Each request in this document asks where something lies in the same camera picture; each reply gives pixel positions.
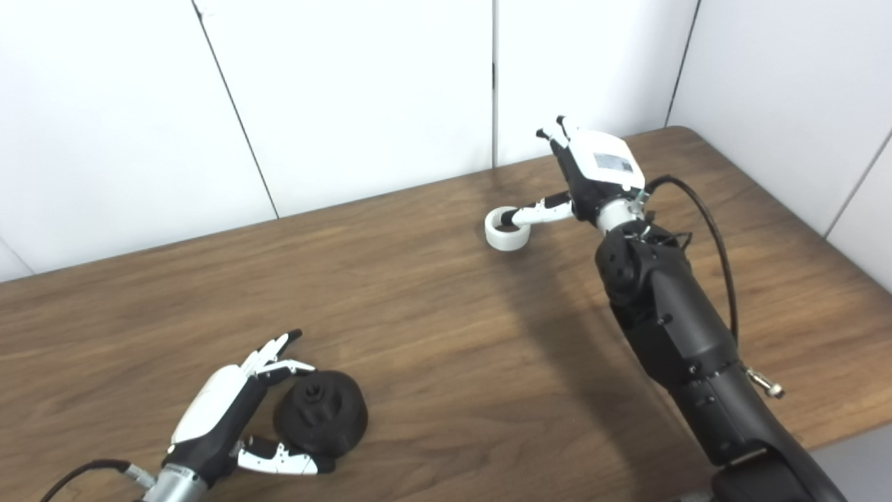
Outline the white and black left hand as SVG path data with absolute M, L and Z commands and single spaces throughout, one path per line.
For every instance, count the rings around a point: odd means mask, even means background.
M 335 470 L 331 458 L 290 449 L 283 442 L 242 437 L 269 387 L 316 372 L 309 363 L 283 358 L 287 346 L 300 337 L 299 328 L 281 334 L 239 365 L 225 365 L 207 379 L 179 420 L 147 499 L 164 494 L 197 501 L 236 469 L 270 476 L 321 476 Z

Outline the white and black right hand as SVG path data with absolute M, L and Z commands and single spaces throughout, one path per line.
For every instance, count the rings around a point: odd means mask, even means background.
M 643 219 L 637 198 L 646 181 L 627 143 L 614 135 L 580 128 L 564 115 L 536 131 L 548 142 L 567 188 L 539 202 L 509 209 L 501 225 L 524 227 L 574 217 L 608 234 Z

